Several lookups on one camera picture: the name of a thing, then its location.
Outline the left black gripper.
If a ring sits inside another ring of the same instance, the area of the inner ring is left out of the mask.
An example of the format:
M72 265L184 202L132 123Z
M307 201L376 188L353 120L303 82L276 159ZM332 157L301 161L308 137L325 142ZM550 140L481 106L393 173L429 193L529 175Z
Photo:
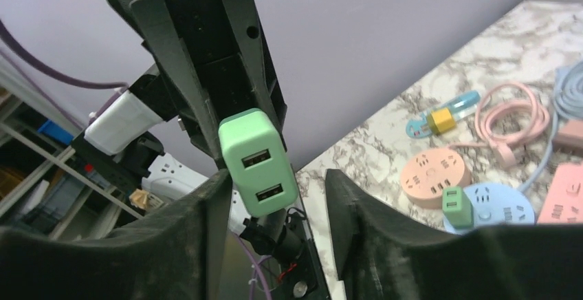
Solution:
M161 118L225 167L219 123L251 108L282 129L287 112L255 0L107 0L142 38L153 75L134 83Z

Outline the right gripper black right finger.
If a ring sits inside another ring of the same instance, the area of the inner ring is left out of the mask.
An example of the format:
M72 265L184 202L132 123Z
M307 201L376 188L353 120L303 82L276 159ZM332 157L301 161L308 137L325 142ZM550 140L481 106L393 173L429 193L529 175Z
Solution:
M348 299L581 299L582 226L489 226L453 235L325 176L338 278Z

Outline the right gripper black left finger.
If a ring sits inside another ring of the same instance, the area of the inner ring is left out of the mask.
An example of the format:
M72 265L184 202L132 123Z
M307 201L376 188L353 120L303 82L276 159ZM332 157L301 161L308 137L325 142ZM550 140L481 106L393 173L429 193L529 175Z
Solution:
M1 229L2 299L216 299L232 194L226 170L100 239Z

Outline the dark green plug adapter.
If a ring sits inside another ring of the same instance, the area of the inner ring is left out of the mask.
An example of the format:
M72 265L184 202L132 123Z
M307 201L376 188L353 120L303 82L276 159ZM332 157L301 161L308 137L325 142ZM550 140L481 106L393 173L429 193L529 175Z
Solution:
M252 217L292 205L299 190L280 133L257 108L221 121L218 137L223 160Z

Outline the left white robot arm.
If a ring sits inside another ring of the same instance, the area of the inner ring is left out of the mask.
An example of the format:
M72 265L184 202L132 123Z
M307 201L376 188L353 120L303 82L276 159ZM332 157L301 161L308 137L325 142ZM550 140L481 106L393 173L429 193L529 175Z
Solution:
M328 299L287 157L287 105L254 0L107 0L154 64L74 139L121 190L178 196L186 170L150 133L183 120L190 142L229 169L241 201L239 236L282 268L285 299Z

